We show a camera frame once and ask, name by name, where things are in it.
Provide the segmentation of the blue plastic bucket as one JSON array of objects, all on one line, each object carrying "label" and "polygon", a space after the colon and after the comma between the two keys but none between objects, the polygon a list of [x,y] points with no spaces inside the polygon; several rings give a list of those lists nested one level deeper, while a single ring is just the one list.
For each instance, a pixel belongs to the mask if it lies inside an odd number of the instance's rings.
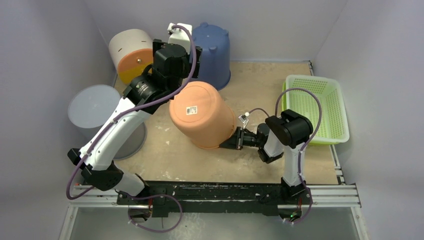
[{"label": "blue plastic bucket", "polygon": [[229,31],[217,25],[202,22],[192,30],[195,45],[202,48],[197,79],[218,91],[231,78]]}]

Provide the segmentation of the orange capybara bucket blue rim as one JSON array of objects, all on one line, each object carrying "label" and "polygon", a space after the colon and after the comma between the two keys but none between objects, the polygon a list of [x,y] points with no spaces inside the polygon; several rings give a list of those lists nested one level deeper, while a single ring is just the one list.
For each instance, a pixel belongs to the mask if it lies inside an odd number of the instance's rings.
[{"label": "orange capybara bucket blue rim", "polygon": [[220,93],[203,81],[189,82],[169,104],[173,124],[197,147],[218,148],[237,128],[236,117]]}]

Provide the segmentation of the large grey plastic bucket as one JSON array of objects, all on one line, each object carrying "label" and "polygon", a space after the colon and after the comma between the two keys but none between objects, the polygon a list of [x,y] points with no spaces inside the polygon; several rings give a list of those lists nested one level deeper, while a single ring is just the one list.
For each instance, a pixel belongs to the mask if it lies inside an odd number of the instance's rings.
[{"label": "large grey plastic bucket", "polygon": [[[70,102],[68,117],[87,140],[92,139],[118,106],[119,92],[104,84],[93,85],[80,91]],[[116,153],[115,160],[124,160],[136,154],[147,137],[141,124]]]}]

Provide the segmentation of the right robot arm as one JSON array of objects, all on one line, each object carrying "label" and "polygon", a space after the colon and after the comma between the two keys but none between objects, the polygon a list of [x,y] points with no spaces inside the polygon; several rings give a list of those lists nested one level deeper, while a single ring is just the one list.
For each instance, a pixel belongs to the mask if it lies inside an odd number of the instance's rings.
[{"label": "right robot arm", "polygon": [[256,147],[260,159],[267,164],[284,157],[280,196],[284,202],[292,204],[305,190],[302,149],[312,134],[313,125],[310,120],[287,109],[280,116],[266,118],[264,123],[257,126],[256,132],[238,126],[233,135],[219,147],[232,150]]}]

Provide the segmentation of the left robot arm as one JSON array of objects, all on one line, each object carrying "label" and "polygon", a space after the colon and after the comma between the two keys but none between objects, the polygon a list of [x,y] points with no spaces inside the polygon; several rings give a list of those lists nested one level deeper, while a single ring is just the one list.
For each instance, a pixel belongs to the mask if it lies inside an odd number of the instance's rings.
[{"label": "left robot arm", "polygon": [[180,43],[153,41],[153,63],[132,80],[112,115],[83,147],[67,156],[91,189],[125,192],[138,205],[149,199],[141,176],[115,165],[114,157],[133,132],[163,104],[172,100],[192,78],[198,76],[202,50],[188,40],[190,51]]}]

